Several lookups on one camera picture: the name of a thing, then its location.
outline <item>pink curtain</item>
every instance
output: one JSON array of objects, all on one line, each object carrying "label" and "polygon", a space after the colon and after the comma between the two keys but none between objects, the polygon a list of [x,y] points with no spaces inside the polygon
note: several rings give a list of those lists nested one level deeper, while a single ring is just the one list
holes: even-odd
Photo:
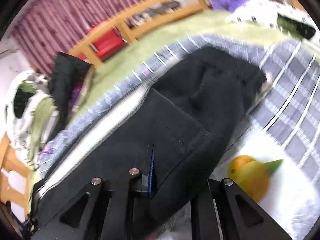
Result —
[{"label": "pink curtain", "polygon": [[30,63],[50,75],[57,52],[68,52],[90,27],[141,0],[35,0],[12,35]]}]

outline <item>black pants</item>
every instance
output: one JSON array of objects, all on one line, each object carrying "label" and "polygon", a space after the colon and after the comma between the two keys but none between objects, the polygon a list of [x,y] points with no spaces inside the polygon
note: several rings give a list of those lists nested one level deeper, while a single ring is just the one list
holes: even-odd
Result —
[{"label": "black pants", "polygon": [[94,177],[112,185],[133,167],[149,174],[153,155],[153,197],[133,223],[137,238],[149,233],[199,191],[265,79],[258,67],[221,50],[190,54],[152,86],[133,117],[44,195],[39,226]]}]

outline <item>plaid blanket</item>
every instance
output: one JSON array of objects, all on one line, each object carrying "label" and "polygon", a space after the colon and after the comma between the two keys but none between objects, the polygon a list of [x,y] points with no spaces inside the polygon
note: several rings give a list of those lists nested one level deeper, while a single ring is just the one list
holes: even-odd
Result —
[{"label": "plaid blanket", "polygon": [[164,49],[154,52],[153,57],[133,71],[131,76],[106,91],[86,113],[47,144],[40,155],[41,178],[49,176],[49,168],[66,154],[79,135],[87,133],[97,120],[141,82],[151,78],[154,72],[166,68],[170,58],[184,58],[188,53],[208,45],[248,60],[272,74],[273,89],[252,112],[251,122],[269,133],[320,189],[320,92],[317,89],[320,71],[316,57],[304,49],[298,40],[264,49],[214,34],[193,35],[172,45],[165,45]]}]

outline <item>wooden headboard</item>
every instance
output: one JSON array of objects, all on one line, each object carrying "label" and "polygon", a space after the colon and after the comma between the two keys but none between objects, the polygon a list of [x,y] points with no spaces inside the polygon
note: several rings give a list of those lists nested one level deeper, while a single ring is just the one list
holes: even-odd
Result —
[{"label": "wooden headboard", "polygon": [[140,14],[143,11],[147,10],[149,7],[154,6],[158,3],[165,2],[168,0],[144,0],[140,3],[137,3],[129,8],[119,12],[110,19],[101,23],[93,31],[88,33],[84,38],[82,38],[70,51],[69,54],[77,57],[80,53],[86,55],[89,59],[89,62],[95,67],[98,67],[102,64],[100,58],[96,53],[91,49],[90,44],[99,39],[106,32],[112,28],[117,28],[120,34],[127,40],[127,42],[133,43],[137,41],[137,38],[147,33],[148,31],[157,28],[163,24],[174,22],[185,17],[188,17],[194,13],[200,12],[202,10],[208,9],[208,5],[205,0],[197,0],[197,3],[188,5],[184,8],[179,8],[173,12],[168,12],[164,15],[159,15],[151,20],[146,21],[141,26],[130,29],[126,24],[125,20],[129,17],[134,16],[135,14]]}]

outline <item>metal screw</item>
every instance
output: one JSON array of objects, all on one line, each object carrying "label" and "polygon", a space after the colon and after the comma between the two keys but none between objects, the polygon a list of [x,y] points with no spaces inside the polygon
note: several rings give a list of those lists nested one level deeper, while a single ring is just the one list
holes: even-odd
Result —
[{"label": "metal screw", "polygon": [[227,178],[223,180],[223,183],[224,185],[231,186],[233,184],[233,180]]},{"label": "metal screw", "polygon": [[93,185],[99,185],[99,184],[101,183],[101,179],[100,179],[100,178],[93,178],[93,179],[91,180],[91,183],[92,183]]},{"label": "metal screw", "polygon": [[131,175],[137,175],[139,172],[140,172],[140,171],[139,171],[139,169],[137,169],[137,168],[132,168],[132,169],[129,170],[129,173],[130,173]]}]

